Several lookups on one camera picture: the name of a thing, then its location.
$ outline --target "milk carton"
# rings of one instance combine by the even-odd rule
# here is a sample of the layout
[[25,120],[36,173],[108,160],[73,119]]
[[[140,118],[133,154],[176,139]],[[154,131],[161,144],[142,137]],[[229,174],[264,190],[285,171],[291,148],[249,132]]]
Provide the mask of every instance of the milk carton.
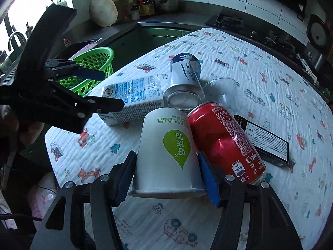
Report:
[[121,99],[125,103],[120,112],[99,114],[108,126],[144,119],[150,111],[164,107],[158,75],[105,86],[102,88],[101,96]]

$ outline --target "finger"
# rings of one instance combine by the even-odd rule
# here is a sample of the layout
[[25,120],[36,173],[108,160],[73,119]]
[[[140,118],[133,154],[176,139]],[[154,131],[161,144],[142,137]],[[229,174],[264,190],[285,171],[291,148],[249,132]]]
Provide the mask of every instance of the finger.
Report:
[[43,127],[44,123],[38,121],[31,123],[26,132],[20,133],[21,143],[24,145],[33,144],[39,136],[40,132],[42,131]]
[[1,135],[9,135],[19,128],[19,120],[9,105],[0,105]]

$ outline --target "green printed text on cup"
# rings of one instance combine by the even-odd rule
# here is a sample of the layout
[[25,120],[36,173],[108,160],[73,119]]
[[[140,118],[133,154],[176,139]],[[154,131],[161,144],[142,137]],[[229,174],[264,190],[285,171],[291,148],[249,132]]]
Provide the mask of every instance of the green printed text on cup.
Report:
[[183,168],[191,151],[191,144],[187,136],[179,130],[172,130],[164,135],[163,144],[170,155]]

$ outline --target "transparent cup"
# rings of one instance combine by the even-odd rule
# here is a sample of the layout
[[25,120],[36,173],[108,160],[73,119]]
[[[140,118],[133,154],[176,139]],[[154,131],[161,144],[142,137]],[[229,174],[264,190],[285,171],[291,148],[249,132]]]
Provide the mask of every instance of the transparent cup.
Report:
[[237,94],[237,87],[234,79],[214,79],[203,86],[203,91],[206,101],[214,101],[226,108],[230,114],[236,114],[235,96]]

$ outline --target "perforated basket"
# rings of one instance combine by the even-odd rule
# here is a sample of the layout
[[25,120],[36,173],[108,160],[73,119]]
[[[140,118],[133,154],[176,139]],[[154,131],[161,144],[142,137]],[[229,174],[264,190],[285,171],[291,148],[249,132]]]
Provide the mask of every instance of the perforated basket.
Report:
[[[111,48],[100,47],[86,51],[73,60],[85,68],[103,71],[105,73],[105,78],[107,78],[113,73],[111,64],[113,57],[114,52]],[[67,79],[62,79],[58,81],[58,83],[83,97],[98,85],[100,81],[90,79],[83,80],[72,76]]]

